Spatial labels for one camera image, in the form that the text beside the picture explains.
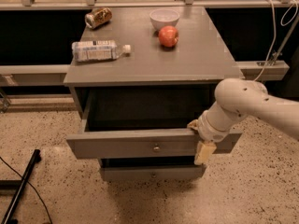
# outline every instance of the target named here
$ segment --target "drawer knob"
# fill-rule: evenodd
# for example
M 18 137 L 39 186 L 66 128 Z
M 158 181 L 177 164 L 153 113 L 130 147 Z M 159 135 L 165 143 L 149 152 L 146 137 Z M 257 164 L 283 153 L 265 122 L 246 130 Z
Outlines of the drawer knob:
M 158 144 L 155 145 L 155 147 L 152 149 L 155 153 L 160 152 L 160 147 Z

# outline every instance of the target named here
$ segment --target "black cable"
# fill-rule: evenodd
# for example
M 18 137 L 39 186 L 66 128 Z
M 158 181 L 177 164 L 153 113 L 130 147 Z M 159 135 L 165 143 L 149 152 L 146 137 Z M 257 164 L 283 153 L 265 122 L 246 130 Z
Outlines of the black cable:
M 22 178 L 22 176 L 18 173 L 18 171 L 16 171 L 15 169 L 13 169 L 6 161 L 4 161 L 2 159 L 2 157 L 0 156 L 0 160 L 8 167 L 10 168 L 13 172 L 15 172 L 20 178 Z M 52 224 L 52 220 L 50 218 L 50 213 L 48 211 L 48 208 L 47 206 L 45 205 L 45 202 L 43 201 L 43 199 L 41 198 L 41 196 L 39 195 L 38 191 L 36 190 L 36 188 L 29 182 L 27 181 L 27 183 L 31 186 L 31 188 L 34 189 L 34 191 L 36 192 L 36 195 L 38 196 L 39 200 L 43 203 L 45 209 L 46 209 L 46 212 L 47 212 L 47 215 L 48 215 L 48 218 L 49 218 L 49 221 L 50 221 L 50 224 Z

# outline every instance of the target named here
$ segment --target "white cable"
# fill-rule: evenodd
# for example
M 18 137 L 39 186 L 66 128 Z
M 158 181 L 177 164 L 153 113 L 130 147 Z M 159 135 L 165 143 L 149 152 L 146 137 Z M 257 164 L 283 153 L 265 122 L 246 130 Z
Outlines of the white cable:
M 286 26 L 288 25 L 291 21 L 293 21 L 293 19 L 296 17 L 297 13 L 298 13 L 298 3 L 296 0 L 292 0 L 294 3 L 289 7 L 289 9 L 283 14 L 281 20 L 280 20 L 280 25 L 281 26 Z M 288 14 L 288 12 L 291 10 L 291 8 L 293 7 L 293 5 L 296 4 L 296 10 L 295 10 L 295 13 L 293 14 L 292 18 L 286 22 L 286 23 L 283 23 L 283 20 L 284 20 L 284 17 Z
M 273 40 L 272 40 L 271 47 L 270 47 L 270 49 L 269 49 L 269 51 L 268 51 L 267 57 L 266 57 L 266 59 L 265 59 L 265 63 L 264 63 L 264 65 L 263 65 L 263 69 L 262 69 L 262 71 L 260 72 L 260 74 L 254 79 L 254 81 L 256 81 L 256 80 L 262 75 L 262 73 L 263 73 L 265 67 L 268 65 L 268 60 L 269 60 L 269 56 L 270 56 L 271 50 L 272 50 L 272 48 L 273 48 L 273 46 L 274 46 L 274 43 L 275 43 L 275 41 L 276 41 L 276 39 L 277 39 L 277 27 L 276 27 L 276 19 L 275 19 L 274 4 L 273 4 L 272 0 L 267 0 L 267 1 L 270 3 L 271 8 L 272 8 Z

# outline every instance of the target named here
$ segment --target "cabinet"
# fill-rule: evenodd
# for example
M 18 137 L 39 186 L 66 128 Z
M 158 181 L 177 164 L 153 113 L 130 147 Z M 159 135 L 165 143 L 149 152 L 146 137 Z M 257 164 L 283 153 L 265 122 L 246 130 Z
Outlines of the cabinet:
M 81 40 L 117 39 L 133 52 L 113 62 L 73 61 L 64 84 L 82 126 L 67 142 L 78 159 L 98 159 L 105 180 L 196 178 L 198 134 L 187 124 L 213 102 L 215 85 L 243 77 L 203 7 L 169 7 L 180 14 L 179 42 L 159 44 L 149 14 L 157 7 L 113 7 L 111 22 L 86 29 Z M 227 152 L 239 138 L 219 144 Z

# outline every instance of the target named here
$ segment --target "gray tabletop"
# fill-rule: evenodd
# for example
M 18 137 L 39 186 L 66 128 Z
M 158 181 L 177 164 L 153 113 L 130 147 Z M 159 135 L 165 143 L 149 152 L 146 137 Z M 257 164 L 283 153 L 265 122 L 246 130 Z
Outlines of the gray tabletop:
M 70 87 L 179 84 L 243 77 L 234 58 L 203 7 L 169 7 L 179 15 L 179 41 L 173 49 L 160 45 L 150 12 L 160 7 L 113 7 L 109 23 L 85 29 L 81 40 L 115 39 L 131 45 L 129 57 L 109 62 L 73 60 L 64 84 Z

